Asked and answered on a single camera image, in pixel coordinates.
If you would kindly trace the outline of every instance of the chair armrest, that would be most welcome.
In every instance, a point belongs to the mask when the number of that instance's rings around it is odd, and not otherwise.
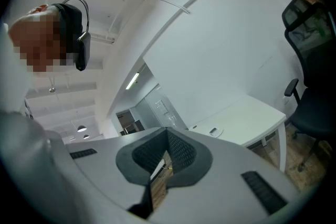
[[[295,99],[297,101],[297,103],[300,102],[300,98],[299,98],[299,94],[298,91],[296,90],[296,85],[298,84],[299,79],[293,79],[287,86],[286,90],[285,90],[285,96],[292,96],[292,94],[294,93]]]

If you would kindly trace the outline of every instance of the office chair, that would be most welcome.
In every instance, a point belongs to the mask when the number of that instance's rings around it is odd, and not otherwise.
[[[303,158],[298,171],[321,140],[333,144],[336,131],[335,91],[333,68],[336,38],[331,14],[321,3],[310,4],[306,0],[292,0],[282,14],[286,27],[285,37],[297,54],[307,87],[301,99],[296,90],[298,79],[293,79],[285,90],[285,96],[294,94],[298,104],[291,122],[298,129],[316,139],[309,154]]]

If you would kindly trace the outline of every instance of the wooden floor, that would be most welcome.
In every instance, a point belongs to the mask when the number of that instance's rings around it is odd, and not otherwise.
[[[298,171],[298,165],[304,156],[309,153],[314,139],[298,134],[297,138],[292,137],[295,128],[291,125],[286,127],[287,135],[287,158],[285,173],[299,191],[307,190],[316,185],[325,175],[328,164],[331,160],[332,149],[325,141],[321,141],[317,150],[307,160],[302,172]],[[276,137],[273,136],[267,141],[267,146],[258,145],[251,150],[270,164],[277,166],[278,152],[276,149]],[[164,155],[166,164],[171,163],[169,155]],[[154,210],[160,205],[166,195],[165,181],[173,176],[171,169],[164,169],[151,185]]]

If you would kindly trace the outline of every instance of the table leg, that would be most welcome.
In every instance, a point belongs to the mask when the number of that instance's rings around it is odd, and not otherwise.
[[[285,124],[282,123],[275,131],[276,136],[278,137],[277,150],[278,150],[278,167],[280,171],[285,171],[286,166],[286,130]]]
[[[267,145],[267,143],[266,143],[266,138],[264,137],[263,139],[261,139],[261,144],[263,145],[263,146],[266,146]]]

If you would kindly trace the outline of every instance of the black fisheye border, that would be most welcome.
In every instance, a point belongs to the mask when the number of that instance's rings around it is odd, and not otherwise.
[[[4,13],[10,0],[2,0],[0,5],[1,15]],[[336,0],[324,0],[325,5],[336,18]],[[335,194],[334,157],[322,182],[311,191],[307,192],[299,201],[291,202],[286,210],[281,210],[260,223],[301,223],[329,222],[334,219],[334,194]],[[21,196],[2,163],[0,163],[0,182],[3,189],[2,219],[10,219],[11,222],[33,221],[34,223],[47,223]]]

